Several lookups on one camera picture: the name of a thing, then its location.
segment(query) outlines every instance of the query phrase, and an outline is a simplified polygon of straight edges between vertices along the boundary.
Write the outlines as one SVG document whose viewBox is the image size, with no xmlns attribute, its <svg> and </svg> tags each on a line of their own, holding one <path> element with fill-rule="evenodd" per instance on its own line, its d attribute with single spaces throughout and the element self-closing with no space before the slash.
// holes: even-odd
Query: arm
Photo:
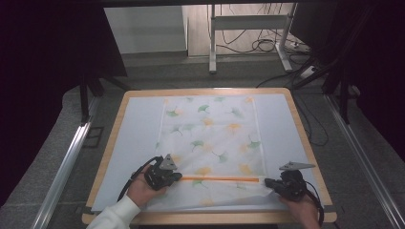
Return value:
<svg viewBox="0 0 405 229">
<path fill-rule="evenodd" d="M 305 229 L 320 229 L 318 224 L 318 210 L 312 199 L 307 195 L 299 202 L 289 201 L 285 198 L 280 198 L 291 212 L 292 216 Z"/>
<path fill-rule="evenodd" d="M 140 206 L 145 205 L 150 199 L 166 192 L 166 187 L 155 191 L 146 183 L 143 173 L 149 166 L 150 165 L 146 166 L 142 173 L 131 183 L 127 194 L 122 200 L 113 206 L 106 207 L 104 211 L 90 223 L 87 227 L 88 229 L 129 228 L 132 219 L 140 212 Z"/>
</svg>

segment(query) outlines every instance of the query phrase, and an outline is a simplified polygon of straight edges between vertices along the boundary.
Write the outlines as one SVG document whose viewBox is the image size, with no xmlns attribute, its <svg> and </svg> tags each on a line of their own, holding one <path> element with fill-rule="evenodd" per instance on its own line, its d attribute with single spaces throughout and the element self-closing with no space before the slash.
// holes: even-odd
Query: person's left hand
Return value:
<svg viewBox="0 0 405 229">
<path fill-rule="evenodd" d="M 163 195 L 167 187 L 163 187 L 158 191 L 153 190 L 145 180 L 144 173 L 151 165 L 145 166 L 142 172 L 135 178 L 128 188 L 127 196 L 130 198 L 138 207 L 145 205 L 152 198 Z"/>
</svg>

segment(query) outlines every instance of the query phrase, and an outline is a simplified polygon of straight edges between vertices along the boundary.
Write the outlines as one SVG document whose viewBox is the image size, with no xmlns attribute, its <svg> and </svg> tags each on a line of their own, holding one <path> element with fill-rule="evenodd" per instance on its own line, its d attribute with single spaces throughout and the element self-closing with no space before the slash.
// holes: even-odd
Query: white sleeve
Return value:
<svg viewBox="0 0 405 229">
<path fill-rule="evenodd" d="M 115 205 L 106 207 L 88 229 L 124 229 L 129 228 L 131 220 L 140 212 L 137 205 L 126 195 Z"/>
</svg>

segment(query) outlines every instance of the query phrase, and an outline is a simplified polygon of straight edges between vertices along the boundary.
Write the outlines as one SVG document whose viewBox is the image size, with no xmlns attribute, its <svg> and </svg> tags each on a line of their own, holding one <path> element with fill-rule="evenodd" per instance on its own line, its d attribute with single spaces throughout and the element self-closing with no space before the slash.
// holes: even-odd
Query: black stand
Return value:
<svg viewBox="0 0 405 229">
<path fill-rule="evenodd" d="M 350 50 L 357 39 L 358 35 L 363 30 L 368 19 L 370 18 L 376 3 L 365 4 L 363 10 L 361 11 L 360 18 L 354 25 L 352 32 L 346 41 L 345 45 L 342 47 L 341 52 L 337 57 L 327 66 L 320 69 L 319 71 L 313 73 L 311 76 L 303 79 L 302 81 L 292 85 L 292 89 L 300 89 L 301 87 L 307 85 L 311 81 L 321 77 L 326 73 L 330 73 L 322 86 L 322 91 L 324 94 L 333 94 L 336 87 L 340 83 L 340 115 L 349 124 L 348 119 L 348 99 L 349 99 L 349 64 L 347 63 L 347 57 L 350 54 Z"/>
</svg>

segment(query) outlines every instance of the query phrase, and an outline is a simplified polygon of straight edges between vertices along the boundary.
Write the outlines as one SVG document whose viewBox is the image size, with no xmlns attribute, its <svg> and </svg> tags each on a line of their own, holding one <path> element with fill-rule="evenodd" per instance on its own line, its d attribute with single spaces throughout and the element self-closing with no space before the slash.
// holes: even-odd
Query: wrapping paper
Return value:
<svg viewBox="0 0 405 229">
<path fill-rule="evenodd" d="M 267 196 L 263 148 L 251 96 L 167 97 L 156 155 L 171 154 L 184 177 L 148 210 L 248 205 Z M 258 177 L 261 182 L 212 181 L 203 177 Z"/>
</svg>

